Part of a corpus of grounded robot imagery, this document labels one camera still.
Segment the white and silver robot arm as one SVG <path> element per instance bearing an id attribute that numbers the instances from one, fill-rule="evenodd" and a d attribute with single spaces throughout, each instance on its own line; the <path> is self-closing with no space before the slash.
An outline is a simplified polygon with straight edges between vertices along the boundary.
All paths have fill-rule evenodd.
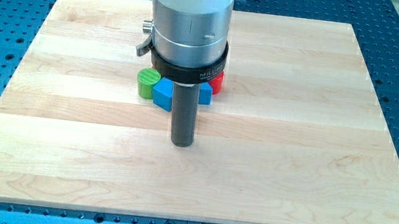
<path id="1" fill-rule="evenodd" d="M 199 68 L 225 55 L 234 0 L 152 0 L 147 40 L 136 53 L 154 51 L 178 67 Z"/>

